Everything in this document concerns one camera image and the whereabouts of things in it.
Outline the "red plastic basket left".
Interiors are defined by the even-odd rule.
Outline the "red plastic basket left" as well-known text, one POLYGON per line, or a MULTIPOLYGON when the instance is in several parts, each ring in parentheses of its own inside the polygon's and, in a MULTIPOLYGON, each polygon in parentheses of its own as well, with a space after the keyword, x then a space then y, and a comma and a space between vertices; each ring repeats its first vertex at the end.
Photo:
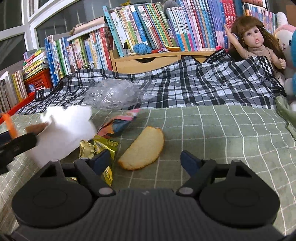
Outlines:
POLYGON ((34 92, 36 90, 52 88, 52 80, 49 68, 39 71, 34 76, 24 81, 27 93, 34 92))

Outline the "red bed rail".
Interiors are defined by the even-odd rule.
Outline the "red bed rail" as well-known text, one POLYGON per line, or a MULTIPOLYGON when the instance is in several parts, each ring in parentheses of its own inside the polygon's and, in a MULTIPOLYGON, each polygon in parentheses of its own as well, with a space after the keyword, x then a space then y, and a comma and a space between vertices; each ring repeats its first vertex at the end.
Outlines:
POLYGON ((29 104, 35 99, 35 92, 31 92, 28 97, 21 102, 19 102, 17 105, 15 105, 12 109, 8 111, 8 114, 10 116, 14 115, 20 108, 23 108, 25 105, 29 104))

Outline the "black white plaid blanket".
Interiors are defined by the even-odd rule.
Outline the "black white plaid blanket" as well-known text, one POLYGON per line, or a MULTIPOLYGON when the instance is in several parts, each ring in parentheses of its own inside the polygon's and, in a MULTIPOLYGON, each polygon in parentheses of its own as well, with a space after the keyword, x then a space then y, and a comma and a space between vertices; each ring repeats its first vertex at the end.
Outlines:
POLYGON ((285 90, 266 57, 236 62, 224 50, 204 63, 184 57, 165 67, 138 74, 82 69, 64 77, 55 88, 36 91, 35 99, 18 114, 43 113, 49 106, 81 105, 87 90, 102 80, 127 80, 149 91, 152 98, 138 108, 178 108, 197 105, 242 105, 273 109, 285 90))

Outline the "clear crumpled plastic bag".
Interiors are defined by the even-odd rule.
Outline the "clear crumpled plastic bag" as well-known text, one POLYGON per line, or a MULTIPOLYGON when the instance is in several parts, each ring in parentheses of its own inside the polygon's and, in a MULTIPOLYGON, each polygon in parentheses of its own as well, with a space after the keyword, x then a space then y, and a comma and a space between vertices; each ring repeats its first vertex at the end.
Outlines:
POLYGON ((83 104, 96 109, 120 110, 155 97, 151 90, 126 80, 105 79, 89 87, 83 104))

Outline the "brown haired doll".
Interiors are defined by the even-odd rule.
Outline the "brown haired doll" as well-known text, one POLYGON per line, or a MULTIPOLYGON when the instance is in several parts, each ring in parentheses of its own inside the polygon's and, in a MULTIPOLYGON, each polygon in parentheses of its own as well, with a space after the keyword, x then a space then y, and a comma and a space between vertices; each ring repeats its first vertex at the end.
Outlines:
POLYGON ((264 24, 253 16, 241 16, 232 28, 224 25, 224 30, 232 47, 241 58, 265 56, 271 66, 284 70, 287 66, 285 55, 274 35, 270 34, 264 24))

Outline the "wooden drawer organizer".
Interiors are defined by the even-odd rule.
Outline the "wooden drawer organizer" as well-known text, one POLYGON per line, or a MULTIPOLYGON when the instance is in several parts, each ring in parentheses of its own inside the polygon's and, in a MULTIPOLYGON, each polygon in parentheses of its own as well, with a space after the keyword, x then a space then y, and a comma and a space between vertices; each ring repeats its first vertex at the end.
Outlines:
POLYGON ((185 56, 191 56, 203 63, 213 53, 214 51, 178 51, 120 57, 117 50, 111 50, 110 57, 114 72, 135 74, 162 68, 185 56))

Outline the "gold foil wrapper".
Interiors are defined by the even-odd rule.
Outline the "gold foil wrapper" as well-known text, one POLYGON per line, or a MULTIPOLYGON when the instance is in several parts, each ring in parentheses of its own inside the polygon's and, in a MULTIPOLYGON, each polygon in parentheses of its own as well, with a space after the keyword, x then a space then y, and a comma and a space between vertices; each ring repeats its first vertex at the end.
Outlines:
POLYGON ((79 157, 92 159, 95 156, 95 145, 81 140, 79 145, 79 157))

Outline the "stack of flat books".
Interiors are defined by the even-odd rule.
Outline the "stack of flat books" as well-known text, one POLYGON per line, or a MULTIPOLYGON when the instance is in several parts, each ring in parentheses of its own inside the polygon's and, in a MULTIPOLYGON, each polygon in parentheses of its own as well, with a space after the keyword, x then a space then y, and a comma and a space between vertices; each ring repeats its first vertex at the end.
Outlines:
POLYGON ((46 48, 42 47, 37 50, 32 56, 30 56, 22 67, 22 76, 26 80, 38 72, 47 69, 49 67, 46 48))

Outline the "row of upright books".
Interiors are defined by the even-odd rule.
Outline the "row of upright books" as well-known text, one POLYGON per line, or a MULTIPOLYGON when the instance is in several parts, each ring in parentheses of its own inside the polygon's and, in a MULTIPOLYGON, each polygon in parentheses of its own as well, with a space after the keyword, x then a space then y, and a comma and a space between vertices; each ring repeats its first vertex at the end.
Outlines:
POLYGON ((269 33, 276 15, 254 1, 138 1, 126 2, 102 16, 67 28, 66 19, 52 23, 57 34, 45 31, 45 48, 52 84, 83 68, 112 70, 111 50, 120 57, 137 55, 133 46, 144 43, 152 53, 215 51, 228 48, 224 25, 239 16, 259 19, 269 33))

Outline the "orange peel piece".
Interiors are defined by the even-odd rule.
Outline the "orange peel piece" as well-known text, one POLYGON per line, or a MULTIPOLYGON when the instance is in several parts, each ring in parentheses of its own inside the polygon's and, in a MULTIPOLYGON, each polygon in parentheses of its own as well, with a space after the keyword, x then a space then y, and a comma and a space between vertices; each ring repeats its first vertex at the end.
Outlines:
POLYGON ((138 170, 150 165, 159 157, 165 144, 160 128, 147 126, 118 160, 125 170, 138 170))

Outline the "orange potato sticks box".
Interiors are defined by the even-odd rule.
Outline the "orange potato sticks box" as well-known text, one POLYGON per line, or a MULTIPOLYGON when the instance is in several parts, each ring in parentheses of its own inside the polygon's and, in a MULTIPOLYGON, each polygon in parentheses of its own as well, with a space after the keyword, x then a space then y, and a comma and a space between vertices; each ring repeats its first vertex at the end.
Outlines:
MULTIPOLYGON (((61 160, 79 147, 80 141, 91 140, 96 127, 91 121, 92 109, 89 106, 73 105, 66 109, 50 106, 40 115, 40 121, 48 125, 39 133, 37 144, 24 152, 39 167, 49 161, 61 160)), ((4 114, 4 123, 12 138, 17 138, 16 126, 9 114, 4 114)))

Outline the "blue Doraemon plush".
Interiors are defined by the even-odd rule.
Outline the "blue Doraemon plush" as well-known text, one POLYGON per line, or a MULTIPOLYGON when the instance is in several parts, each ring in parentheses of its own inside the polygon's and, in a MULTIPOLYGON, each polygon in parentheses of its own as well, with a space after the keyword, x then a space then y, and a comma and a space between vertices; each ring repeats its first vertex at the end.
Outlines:
MULTIPOLYGON (((293 67, 295 69, 296 68, 296 31, 294 31, 292 35, 290 53, 292 57, 293 67)), ((293 95, 296 95, 296 72, 293 74, 293 77, 292 77, 292 90, 293 90, 293 95)))

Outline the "blue yarn ball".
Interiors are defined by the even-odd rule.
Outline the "blue yarn ball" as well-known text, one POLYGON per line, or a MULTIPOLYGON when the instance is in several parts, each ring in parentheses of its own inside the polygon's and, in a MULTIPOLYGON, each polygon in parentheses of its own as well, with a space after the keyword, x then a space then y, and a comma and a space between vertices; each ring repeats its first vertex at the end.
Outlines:
POLYGON ((151 54, 152 48, 144 43, 139 43, 133 46, 133 51, 137 55, 151 54))

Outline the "colourful small snack wrapper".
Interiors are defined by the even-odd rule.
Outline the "colourful small snack wrapper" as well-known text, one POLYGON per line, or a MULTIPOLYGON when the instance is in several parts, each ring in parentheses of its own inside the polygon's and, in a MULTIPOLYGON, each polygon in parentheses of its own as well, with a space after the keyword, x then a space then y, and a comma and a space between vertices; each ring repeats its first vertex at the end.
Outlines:
POLYGON ((98 129, 97 135, 104 138, 118 137, 137 118, 139 111, 139 108, 127 110, 112 118, 98 129))

